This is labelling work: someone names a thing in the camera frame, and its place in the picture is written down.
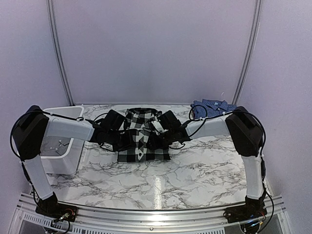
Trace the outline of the black white checkered shirt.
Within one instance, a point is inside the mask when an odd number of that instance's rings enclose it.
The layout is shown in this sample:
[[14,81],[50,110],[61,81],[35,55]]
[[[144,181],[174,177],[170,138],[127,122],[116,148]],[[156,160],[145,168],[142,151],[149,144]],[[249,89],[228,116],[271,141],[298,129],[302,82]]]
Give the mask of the black white checkered shirt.
[[170,160],[169,148],[151,150],[147,147],[149,136],[153,133],[149,123],[162,114],[154,108],[127,109],[123,130],[132,134],[134,147],[117,155],[119,163],[143,162],[150,160]]

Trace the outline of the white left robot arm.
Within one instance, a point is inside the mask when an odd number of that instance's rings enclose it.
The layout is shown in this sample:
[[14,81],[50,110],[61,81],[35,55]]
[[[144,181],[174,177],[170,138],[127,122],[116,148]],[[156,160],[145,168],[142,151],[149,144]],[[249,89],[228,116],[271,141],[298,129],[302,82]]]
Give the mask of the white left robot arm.
[[105,118],[97,121],[83,117],[66,117],[31,106],[14,123],[10,132],[10,147],[37,192],[44,200],[42,208],[51,217],[60,215],[61,205],[51,197],[54,192],[48,182],[40,158],[40,149],[45,137],[74,138],[102,145],[110,144],[114,152],[135,147],[134,130],[120,130],[125,117],[110,110]]

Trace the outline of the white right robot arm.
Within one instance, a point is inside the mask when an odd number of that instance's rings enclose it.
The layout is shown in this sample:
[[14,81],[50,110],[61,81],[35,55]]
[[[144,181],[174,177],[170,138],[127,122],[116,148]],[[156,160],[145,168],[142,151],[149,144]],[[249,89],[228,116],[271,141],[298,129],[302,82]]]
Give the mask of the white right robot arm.
[[257,201],[265,194],[262,163],[266,135],[263,125],[244,107],[214,117],[190,119],[184,123],[167,111],[149,122],[152,133],[148,138],[149,149],[161,149],[175,142],[184,143],[202,137],[230,136],[237,153],[242,157],[250,200],[242,206],[242,215],[252,218],[260,211]]

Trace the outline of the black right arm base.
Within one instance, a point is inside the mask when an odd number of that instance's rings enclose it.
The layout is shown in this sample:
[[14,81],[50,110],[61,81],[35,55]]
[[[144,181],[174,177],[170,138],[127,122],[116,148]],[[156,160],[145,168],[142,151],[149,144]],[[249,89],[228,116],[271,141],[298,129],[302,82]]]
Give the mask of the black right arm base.
[[251,199],[245,197],[245,204],[239,206],[232,206],[225,209],[223,216],[228,223],[241,222],[251,220],[267,215],[264,197],[259,199]]

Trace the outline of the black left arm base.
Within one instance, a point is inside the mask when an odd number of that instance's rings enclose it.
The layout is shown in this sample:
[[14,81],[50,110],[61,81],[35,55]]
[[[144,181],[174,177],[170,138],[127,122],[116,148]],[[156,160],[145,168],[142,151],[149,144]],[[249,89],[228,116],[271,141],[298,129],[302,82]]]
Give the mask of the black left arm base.
[[76,206],[59,203],[55,196],[51,196],[45,200],[39,199],[35,212],[40,215],[51,217],[54,219],[68,220],[74,222],[77,216],[78,208]]

